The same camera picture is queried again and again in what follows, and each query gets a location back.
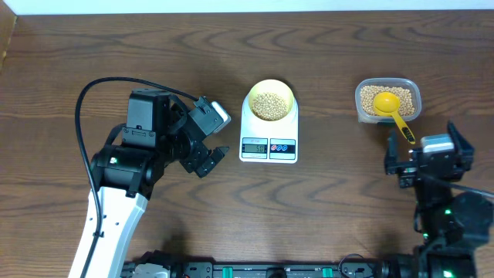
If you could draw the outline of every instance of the cable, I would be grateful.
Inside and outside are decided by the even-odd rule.
[[[87,254],[86,262],[84,263],[83,271],[81,273],[81,278],[86,277],[87,270],[89,269],[91,259],[93,258],[94,254],[94,249],[96,248],[96,244],[98,243],[98,239],[100,237],[101,233],[101,225],[102,225],[102,218],[103,216],[101,215],[101,204],[100,204],[100,198],[98,197],[98,194],[96,192],[96,185],[93,177],[93,173],[91,172],[90,169],[90,160],[87,157],[86,153],[86,147],[84,146],[84,141],[83,141],[83,134],[81,131],[80,127],[80,109],[81,106],[83,105],[83,99],[84,96],[86,96],[87,91],[94,85],[97,85],[99,83],[103,82],[109,82],[109,81],[126,81],[126,82],[134,82],[134,83],[141,83],[144,85],[152,86],[158,89],[162,89],[171,93],[176,93],[177,95],[181,95],[183,97],[187,97],[193,101],[198,101],[197,97],[193,97],[189,95],[188,93],[181,92],[179,90],[171,89],[166,86],[160,85],[153,83],[151,81],[146,81],[146,80],[141,80],[138,78],[131,78],[131,77],[104,77],[104,78],[99,78],[97,80],[94,80],[87,84],[84,89],[80,92],[79,98],[77,99],[76,103],[76,112],[75,112],[75,122],[76,122],[76,136],[77,136],[77,143],[79,144],[79,149],[80,153],[83,157],[83,162],[84,162],[84,167],[86,168],[86,173],[87,176],[90,180],[90,185],[91,185],[91,192],[93,193],[94,197],[94,204],[96,206],[96,229],[93,234],[93,242],[91,243],[90,251]]]
[[[451,182],[442,181],[438,178],[434,178],[434,177],[427,175],[427,174],[420,174],[420,176],[422,178],[428,179],[429,181],[432,181],[432,183],[435,185],[439,185],[439,186],[447,187],[447,188],[458,189],[458,190],[463,190],[464,192],[476,193],[476,194],[482,195],[482,196],[487,197],[487,198],[494,198],[494,193],[492,193],[492,192],[488,192],[488,191],[480,190],[480,189],[475,189],[475,188],[470,188],[470,187],[463,186],[463,185],[455,185],[455,184],[452,184]]]

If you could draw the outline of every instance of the led light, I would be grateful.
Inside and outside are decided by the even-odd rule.
[[[453,277],[454,277],[454,276],[453,276],[453,273],[452,273],[451,271],[447,271],[447,270],[443,271],[443,272],[442,272],[442,275],[443,275],[445,278],[453,278]]]

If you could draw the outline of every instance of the yellow bowl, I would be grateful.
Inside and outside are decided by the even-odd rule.
[[[286,115],[288,115],[288,113],[292,110],[293,101],[295,100],[292,90],[281,81],[263,80],[254,85],[254,87],[249,92],[249,107],[254,115],[255,113],[252,110],[252,103],[254,102],[254,99],[262,93],[275,93],[286,101],[288,106],[286,107],[286,113],[284,117],[286,117]]]

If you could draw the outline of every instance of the white wall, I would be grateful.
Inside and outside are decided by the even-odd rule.
[[[4,0],[17,15],[494,9],[494,0]]]

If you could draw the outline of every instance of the green connector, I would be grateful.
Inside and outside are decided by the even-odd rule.
[[[230,266],[223,267],[223,278],[233,278],[233,268]]]
[[[333,278],[333,269],[329,267],[323,268],[323,278]]]

